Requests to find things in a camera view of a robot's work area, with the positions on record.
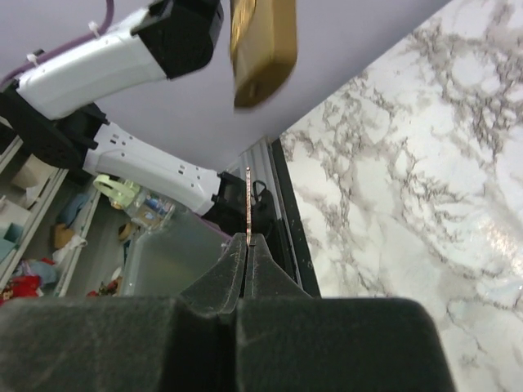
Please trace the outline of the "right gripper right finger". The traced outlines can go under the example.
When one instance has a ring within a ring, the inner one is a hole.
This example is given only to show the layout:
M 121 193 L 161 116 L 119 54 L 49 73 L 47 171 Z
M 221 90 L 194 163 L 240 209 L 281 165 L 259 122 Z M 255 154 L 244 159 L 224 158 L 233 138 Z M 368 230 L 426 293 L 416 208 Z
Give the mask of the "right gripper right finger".
M 406 298 L 309 297 L 289 283 L 265 239 L 248 247 L 235 316 L 238 391 L 452 391 L 428 312 Z

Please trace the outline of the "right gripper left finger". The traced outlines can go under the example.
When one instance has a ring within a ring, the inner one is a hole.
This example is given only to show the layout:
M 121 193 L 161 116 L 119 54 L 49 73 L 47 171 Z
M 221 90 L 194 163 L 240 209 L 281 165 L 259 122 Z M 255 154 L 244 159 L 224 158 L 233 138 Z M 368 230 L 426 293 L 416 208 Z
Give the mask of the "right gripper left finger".
M 1 308 L 4 391 L 241 391 L 234 309 L 247 255 L 236 234 L 217 261 L 226 297 L 19 298 Z

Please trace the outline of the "large brass padlock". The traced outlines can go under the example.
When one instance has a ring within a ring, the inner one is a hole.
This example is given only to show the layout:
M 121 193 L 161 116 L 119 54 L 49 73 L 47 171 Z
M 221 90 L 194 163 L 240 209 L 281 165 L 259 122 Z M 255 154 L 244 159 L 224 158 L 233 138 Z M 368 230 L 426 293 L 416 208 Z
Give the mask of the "large brass padlock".
M 297 63 L 294 0 L 238 0 L 230 3 L 230 61 L 234 107 L 251 109 L 269 100 Z

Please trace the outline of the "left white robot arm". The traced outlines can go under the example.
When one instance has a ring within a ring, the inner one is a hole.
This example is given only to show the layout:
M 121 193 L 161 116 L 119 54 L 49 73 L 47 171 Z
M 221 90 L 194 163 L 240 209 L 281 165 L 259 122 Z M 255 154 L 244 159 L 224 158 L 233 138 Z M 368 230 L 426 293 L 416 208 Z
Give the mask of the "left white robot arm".
M 88 21 L 102 20 L 104 8 L 102 1 L 3 1 L 1 73 L 8 74 L 28 52 L 84 34 Z M 225 169 L 251 140 L 231 108 L 228 35 L 224 24 L 205 70 L 176 82 L 134 87 L 98 105 L 133 136 L 197 165 Z

